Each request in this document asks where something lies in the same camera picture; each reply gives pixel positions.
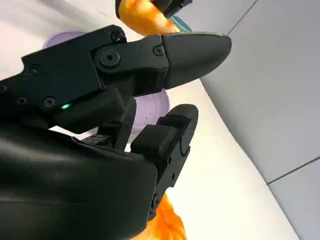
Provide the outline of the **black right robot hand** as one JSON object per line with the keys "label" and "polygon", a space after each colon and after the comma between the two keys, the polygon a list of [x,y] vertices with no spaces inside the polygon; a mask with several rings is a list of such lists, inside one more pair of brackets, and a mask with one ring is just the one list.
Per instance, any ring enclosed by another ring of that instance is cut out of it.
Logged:
{"label": "black right robot hand", "polygon": [[0,82],[0,237],[128,240],[158,216],[190,153],[199,111],[180,104],[125,152],[136,97],[214,71],[232,48],[212,32],[127,42],[109,25],[31,53]]}

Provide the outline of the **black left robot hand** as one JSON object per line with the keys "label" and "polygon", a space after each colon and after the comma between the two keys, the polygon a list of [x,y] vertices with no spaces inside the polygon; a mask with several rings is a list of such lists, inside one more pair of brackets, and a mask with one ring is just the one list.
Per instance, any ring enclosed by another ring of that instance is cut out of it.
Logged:
{"label": "black left robot hand", "polygon": [[192,4],[193,0],[152,0],[151,2],[166,18],[170,18],[182,8]]}

